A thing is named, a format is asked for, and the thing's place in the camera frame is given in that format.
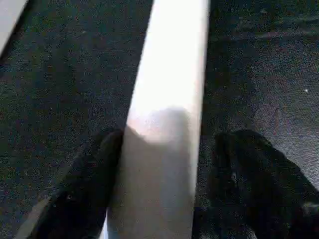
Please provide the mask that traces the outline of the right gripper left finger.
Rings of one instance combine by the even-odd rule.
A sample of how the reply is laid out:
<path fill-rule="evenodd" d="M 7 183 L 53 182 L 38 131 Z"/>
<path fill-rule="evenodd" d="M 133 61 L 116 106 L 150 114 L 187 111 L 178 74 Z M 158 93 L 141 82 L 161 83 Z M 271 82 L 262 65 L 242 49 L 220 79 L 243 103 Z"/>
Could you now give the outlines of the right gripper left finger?
<path fill-rule="evenodd" d="M 106 128 L 77 152 L 32 230 L 34 239 L 97 239 L 116 182 L 124 132 Z"/>

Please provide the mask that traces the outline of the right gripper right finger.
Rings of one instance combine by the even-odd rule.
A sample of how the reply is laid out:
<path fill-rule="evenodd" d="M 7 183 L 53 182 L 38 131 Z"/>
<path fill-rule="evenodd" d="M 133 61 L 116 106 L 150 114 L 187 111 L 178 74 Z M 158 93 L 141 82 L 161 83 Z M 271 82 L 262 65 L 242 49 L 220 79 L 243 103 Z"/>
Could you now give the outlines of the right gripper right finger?
<path fill-rule="evenodd" d="M 215 137 L 199 239 L 316 239 L 319 191 L 265 137 L 243 129 Z"/>

